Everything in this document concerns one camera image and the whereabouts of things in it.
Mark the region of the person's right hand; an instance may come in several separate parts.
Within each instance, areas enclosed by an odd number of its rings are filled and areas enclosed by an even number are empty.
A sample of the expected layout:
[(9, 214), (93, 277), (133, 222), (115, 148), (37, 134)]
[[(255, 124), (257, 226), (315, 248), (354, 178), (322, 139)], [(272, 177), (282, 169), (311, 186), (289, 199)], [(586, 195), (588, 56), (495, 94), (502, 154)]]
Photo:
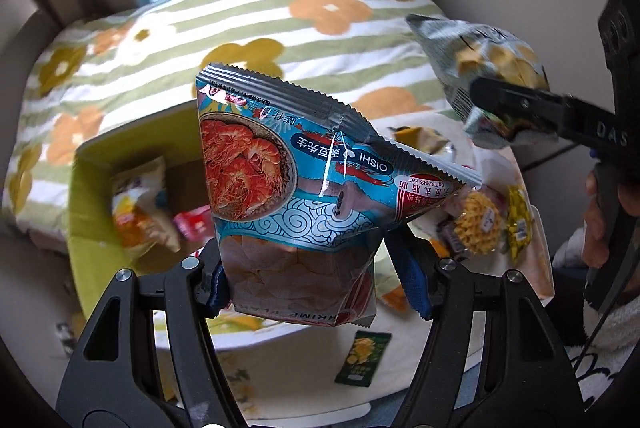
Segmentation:
[[(608, 261), (608, 241), (605, 239), (606, 222), (598, 204), (597, 190), (597, 179), (591, 172), (586, 178), (586, 192), (591, 200), (584, 215), (585, 243), (582, 248), (582, 260), (593, 269), (600, 269)], [(633, 217), (638, 217), (640, 203), (638, 189), (622, 185), (618, 188), (617, 195), (624, 210)]]

